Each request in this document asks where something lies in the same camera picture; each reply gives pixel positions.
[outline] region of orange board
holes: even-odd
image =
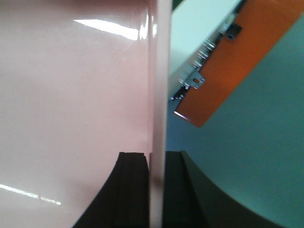
[[[191,88],[176,109],[201,127],[304,12],[304,0],[248,0],[235,23],[234,41],[223,38],[201,70],[205,83]]]

